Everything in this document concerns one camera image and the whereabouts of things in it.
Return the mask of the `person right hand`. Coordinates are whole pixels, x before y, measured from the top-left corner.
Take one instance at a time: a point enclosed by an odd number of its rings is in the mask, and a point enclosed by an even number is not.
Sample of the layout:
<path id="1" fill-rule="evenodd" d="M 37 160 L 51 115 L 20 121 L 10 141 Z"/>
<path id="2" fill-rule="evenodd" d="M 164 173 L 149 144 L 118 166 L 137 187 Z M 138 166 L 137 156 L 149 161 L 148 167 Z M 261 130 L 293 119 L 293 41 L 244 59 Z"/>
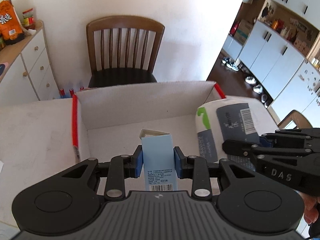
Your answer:
<path id="1" fill-rule="evenodd" d="M 300 193 L 304 201 L 304 220 L 308 224 L 314 223 L 319 217 L 319 211 L 316 206 L 319 204 L 319 197 L 310 196 L 304 193 Z"/>

